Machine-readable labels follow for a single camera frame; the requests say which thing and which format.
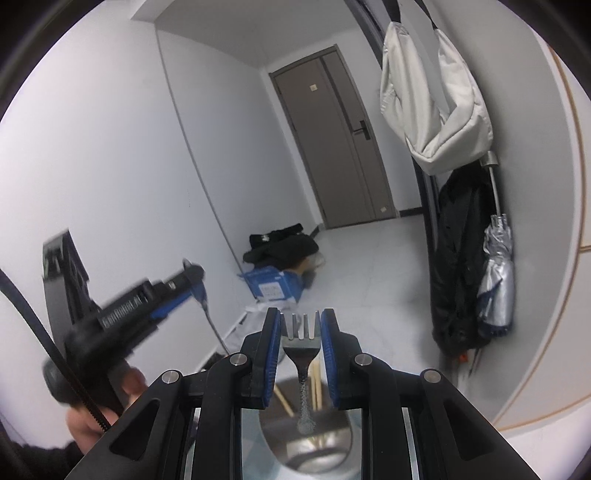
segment black gripper frame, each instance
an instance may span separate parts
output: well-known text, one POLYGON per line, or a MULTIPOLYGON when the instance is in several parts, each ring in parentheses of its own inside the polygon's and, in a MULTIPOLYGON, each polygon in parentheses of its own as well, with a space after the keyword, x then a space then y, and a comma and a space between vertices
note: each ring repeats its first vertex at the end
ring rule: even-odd
POLYGON ((268 404, 275 380, 279 321, 279 311, 269 309, 262 330, 244 340, 241 356, 229 355, 211 369, 186 377, 176 370, 165 372, 67 480, 183 478, 195 408, 201 412, 191 478, 240 480, 241 409, 268 404))
POLYGON ((399 372, 372 355, 356 361, 359 342, 339 330, 334 310, 321 326, 325 358, 330 343, 335 359, 333 403, 363 411, 362 480, 412 479, 404 407, 421 480, 539 480, 441 372, 399 372))

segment door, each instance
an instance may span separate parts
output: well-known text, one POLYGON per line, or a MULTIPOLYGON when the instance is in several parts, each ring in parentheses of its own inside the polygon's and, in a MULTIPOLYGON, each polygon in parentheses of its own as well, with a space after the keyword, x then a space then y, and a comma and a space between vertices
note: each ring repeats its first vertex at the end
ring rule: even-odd
POLYGON ((326 226, 394 217, 369 119, 336 48, 271 76, 326 226))

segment silver umbrella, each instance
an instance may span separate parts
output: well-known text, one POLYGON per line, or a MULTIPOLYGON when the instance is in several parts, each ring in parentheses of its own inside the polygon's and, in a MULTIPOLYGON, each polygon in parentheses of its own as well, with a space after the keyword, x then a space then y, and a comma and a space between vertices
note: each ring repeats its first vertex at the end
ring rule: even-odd
POLYGON ((492 169, 498 165, 493 152, 487 152, 480 163, 488 168, 495 195, 496 215, 486 228, 483 249, 488 256, 486 270, 477 297, 478 333, 484 338, 506 335, 513 323, 515 280, 513 236, 507 215, 501 213, 499 194, 492 169))

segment hanging bag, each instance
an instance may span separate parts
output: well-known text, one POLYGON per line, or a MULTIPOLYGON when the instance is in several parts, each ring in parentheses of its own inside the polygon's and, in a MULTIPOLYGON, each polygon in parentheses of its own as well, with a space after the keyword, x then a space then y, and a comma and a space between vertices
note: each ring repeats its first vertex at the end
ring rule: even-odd
MULTIPOLYGON (((417 3, 430 18, 423 2, 417 3)), ((431 97, 423 62, 399 21, 391 22, 386 32, 380 88, 384 118, 429 175, 475 161, 492 144, 491 120, 474 77, 435 24, 433 33, 439 44, 438 67, 449 114, 431 97)))

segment black cable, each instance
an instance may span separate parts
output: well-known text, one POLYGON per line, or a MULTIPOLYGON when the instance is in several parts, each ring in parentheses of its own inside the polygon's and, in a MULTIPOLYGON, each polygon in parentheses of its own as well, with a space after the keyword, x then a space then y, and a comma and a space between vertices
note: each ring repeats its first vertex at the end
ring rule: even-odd
POLYGON ((201 306, 203 307, 203 311, 205 312, 205 318, 209 322, 209 326, 212 328, 213 333, 217 337, 217 341, 220 342, 222 348, 226 352, 226 355, 230 355, 230 350, 228 350, 228 347, 226 346, 226 344, 222 340, 222 336, 219 334, 216 326, 213 324, 212 318, 209 316, 209 307, 207 306, 207 300, 204 300, 203 302, 201 302, 201 306))
POLYGON ((18 313, 21 314, 22 318, 25 319, 27 325, 31 328, 39 343, 43 346, 51 360, 55 363, 64 378, 68 381, 72 390, 78 395, 82 404, 88 409, 90 414, 94 417, 96 422, 100 425, 100 428, 104 432, 111 428, 111 425, 99 410, 95 401, 92 400, 89 393, 84 388, 84 385, 80 383, 76 374, 72 371, 66 360, 57 349, 56 344, 53 343, 51 337, 43 327, 43 324, 29 305, 29 302, 22 296, 19 289, 14 283, 8 278, 8 276, 0 268, 0 291, 4 293, 6 298, 14 305, 18 313))

